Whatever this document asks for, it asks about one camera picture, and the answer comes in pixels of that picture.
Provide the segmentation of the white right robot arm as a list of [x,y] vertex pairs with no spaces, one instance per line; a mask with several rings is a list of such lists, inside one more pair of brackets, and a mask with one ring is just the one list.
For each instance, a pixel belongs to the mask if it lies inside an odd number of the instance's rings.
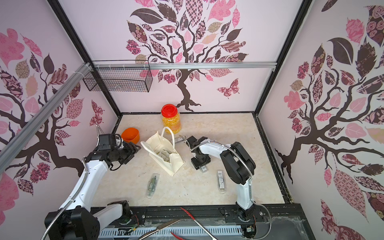
[[187,138],[186,144],[194,155],[191,162],[196,170],[203,170],[212,157],[222,161],[228,177],[236,184],[236,208],[241,221],[255,220],[256,214],[271,219],[268,209],[254,201],[252,181],[256,164],[241,143],[224,145],[207,137],[196,139],[192,136]]

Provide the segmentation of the compass set case red label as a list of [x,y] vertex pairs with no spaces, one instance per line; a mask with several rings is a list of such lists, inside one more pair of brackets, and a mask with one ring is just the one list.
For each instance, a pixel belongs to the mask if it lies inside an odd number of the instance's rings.
[[168,163],[171,162],[170,154],[168,154],[167,152],[162,152],[162,155],[164,156],[163,159],[164,159],[165,162],[168,162]]

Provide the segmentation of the cream canvas tote bag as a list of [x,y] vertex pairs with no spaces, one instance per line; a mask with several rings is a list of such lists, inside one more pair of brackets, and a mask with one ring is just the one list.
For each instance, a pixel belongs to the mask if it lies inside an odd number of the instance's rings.
[[[171,133],[171,141],[164,137],[166,130]],[[173,177],[185,163],[175,149],[175,135],[169,127],[164,127],[161,134],[157,132],[147,141],[141,141],[141,145],[149,153],[149,156],[171,177]]]

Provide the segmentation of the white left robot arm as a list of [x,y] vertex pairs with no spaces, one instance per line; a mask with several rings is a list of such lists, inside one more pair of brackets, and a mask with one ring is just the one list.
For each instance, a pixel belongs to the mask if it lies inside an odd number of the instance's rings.
[[69,197],[56,212],[45,218],[43,240],[96,240],[100,231],[113,221],[130,221],[133,212],[126,200],[109,203],[93,214],[92,203],[104,175],[113,171],[113,163],[127,164],[141,149],[133,143],[121,142],[117,146],[99,144],[82,159],[84,171]]

